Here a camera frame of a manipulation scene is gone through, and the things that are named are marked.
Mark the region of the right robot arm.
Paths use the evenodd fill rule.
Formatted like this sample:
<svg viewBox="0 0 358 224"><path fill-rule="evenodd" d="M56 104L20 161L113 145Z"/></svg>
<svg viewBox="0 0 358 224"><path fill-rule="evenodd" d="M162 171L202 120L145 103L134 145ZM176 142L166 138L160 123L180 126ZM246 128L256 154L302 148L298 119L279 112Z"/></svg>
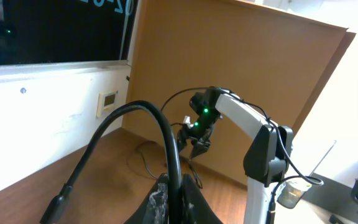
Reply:
<svg viewBox="0 0 358 224"><path fill-rule="evenodd" d="M216 121L227 116L252 140L243 160L251 183L244 221L274 223L275 196L288 170L292 130L278 126L261 107L244 101L231 90L210 86L196 87L194 91L189 105L198 118L191 122L185 116L177 134L178 150L182 151L190 141L192 157L206 153Z"/></svg>

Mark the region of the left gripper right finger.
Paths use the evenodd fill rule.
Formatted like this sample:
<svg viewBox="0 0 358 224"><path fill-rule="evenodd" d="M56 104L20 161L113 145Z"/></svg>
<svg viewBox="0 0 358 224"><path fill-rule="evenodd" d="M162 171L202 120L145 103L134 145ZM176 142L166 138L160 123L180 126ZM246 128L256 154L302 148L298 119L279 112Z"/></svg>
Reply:
<svg viewBox="0 0 358 224"><path fill-rule="evenodd" d="M185 224L223 224L208 205L190 174L182 177L183 221Z"/></svg>

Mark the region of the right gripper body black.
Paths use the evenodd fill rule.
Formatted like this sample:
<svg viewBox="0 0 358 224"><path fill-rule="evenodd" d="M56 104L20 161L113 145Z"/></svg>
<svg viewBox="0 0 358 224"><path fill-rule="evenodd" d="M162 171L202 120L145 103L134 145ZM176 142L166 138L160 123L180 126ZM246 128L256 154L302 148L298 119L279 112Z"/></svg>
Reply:
<svg viewBox="0 0 358 224"><path fill-rule="evenodd" d="M213 134L215 124L204 124L199 121L195 121L191 126L187 126L181 123L181 128L177 132L177 137L183 136L187 140L191 141L192 146L195 144L207 144L211 145L209 140Z"/></svg>

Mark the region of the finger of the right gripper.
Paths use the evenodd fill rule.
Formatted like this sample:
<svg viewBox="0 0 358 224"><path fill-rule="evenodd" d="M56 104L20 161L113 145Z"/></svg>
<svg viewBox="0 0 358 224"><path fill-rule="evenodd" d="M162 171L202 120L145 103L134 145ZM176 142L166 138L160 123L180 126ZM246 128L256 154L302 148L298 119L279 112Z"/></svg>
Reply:
<svg viewBox="0 0 358 224"><path fill-rule="evenodd" d="M207 144L195 144L190 153L190 159L193 159L201 154L206 153L209 150L209 145Z"/></svg>
<svg viewBox="0 0 358 224"><path fill-rule="evenodd" d="M184 148L187 147L187 138L184 138L183 136L177 137L177 149L178 153L182 152Z"/></svg>

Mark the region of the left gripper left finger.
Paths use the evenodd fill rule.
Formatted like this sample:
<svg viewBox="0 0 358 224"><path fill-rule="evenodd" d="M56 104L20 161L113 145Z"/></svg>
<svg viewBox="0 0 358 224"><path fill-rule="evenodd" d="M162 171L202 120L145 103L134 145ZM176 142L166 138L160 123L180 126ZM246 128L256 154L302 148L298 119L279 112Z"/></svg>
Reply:
<svg viewBox="0 0 358 224"><path fill-rule="evenodd" d="M168 223L168 174L163 173L156 180L138 209L124 224L166 223Z"/></svg>

